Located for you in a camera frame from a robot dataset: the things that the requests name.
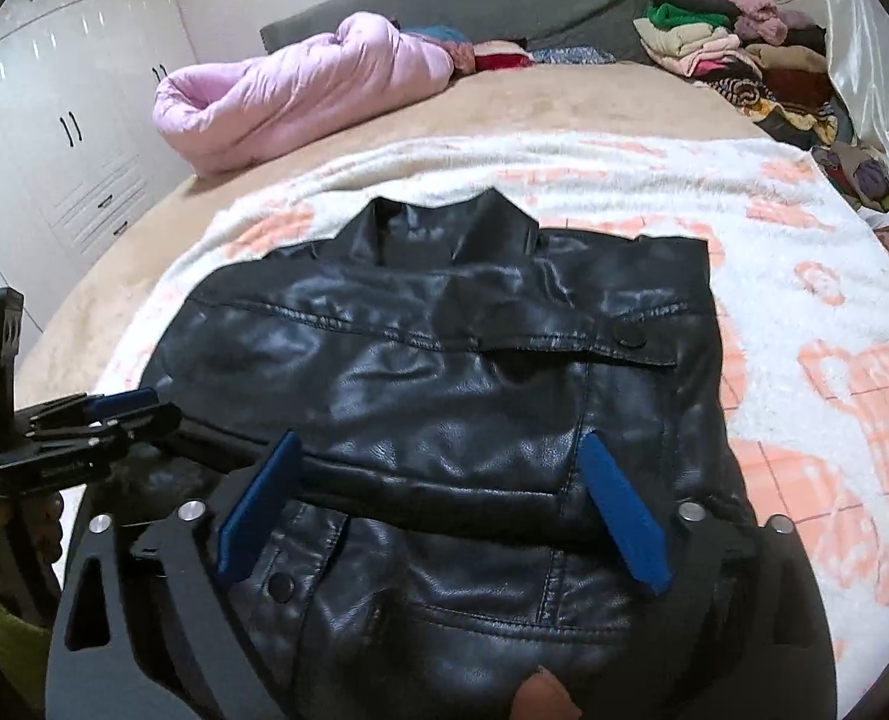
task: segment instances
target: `rolled pink duvet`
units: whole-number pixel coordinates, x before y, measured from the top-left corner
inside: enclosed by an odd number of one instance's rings
[[[355,13],[333,34],[270,56],[175,71],[158,86],[153,116],[199,175],[216,175],[436,95],[453,70],[441,47]]]

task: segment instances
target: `beige bed sheet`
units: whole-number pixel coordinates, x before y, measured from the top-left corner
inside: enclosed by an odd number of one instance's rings
[[[238,197],[336,157],[408,138],[561,129],[693,140],[767,137],[715,91],[641,65],[538,66],[469,76],[431,100],[265,165],[182,183],[64,301],[19,367],[16,405],[91,389],[161,274]]]

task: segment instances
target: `bed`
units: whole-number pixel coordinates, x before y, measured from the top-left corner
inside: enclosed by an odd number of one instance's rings
[[[448,4],[462,2],[449,21],[472,38],[537,34],[631,56],[620,41],[642,3],[573,0],[578,10],[554,19],[549,0],[537,15],[486,1],[332,1],[262,36],[275,50],[355,9],[442,22]],[[460,21],[475,13],[497,15],[484,26]],[[850,716],[883,716],[889,259],[810,157],[787,149],[712,90],[640,64],[475,74],[273,162],[179,186],[69,296],[21,367],[16,399],[134,386],[203,275],[331,234],[375,194],[446,202],[495,185],[544,226],[706,238],[725,346],[722,405],[750,499],[762,520],[789,514],[806,543],[834,636],[839,713],[864,697]]]

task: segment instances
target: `headboard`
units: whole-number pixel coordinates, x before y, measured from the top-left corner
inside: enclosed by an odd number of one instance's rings
[[[408,26],[448,25],[473,42],[527,38],[529,49],[593,46],[618,59],[648,63],[632,20],[649,0],[329,0],[261,30],[272,53],[319,32],[334,31],[359,10]]]

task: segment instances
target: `white blanket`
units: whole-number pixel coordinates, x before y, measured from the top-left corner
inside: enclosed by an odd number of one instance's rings
[[[491,186],[544,226],[710,242],[731,445],[760,519],[798,523],[843,716],[889,661],[889,255],[796,148],[558,133],[414,140],[331,162],[216,215],[95,391],[139,384],[184,298],[220,266],[333,236],[374,196],[441,205]]]

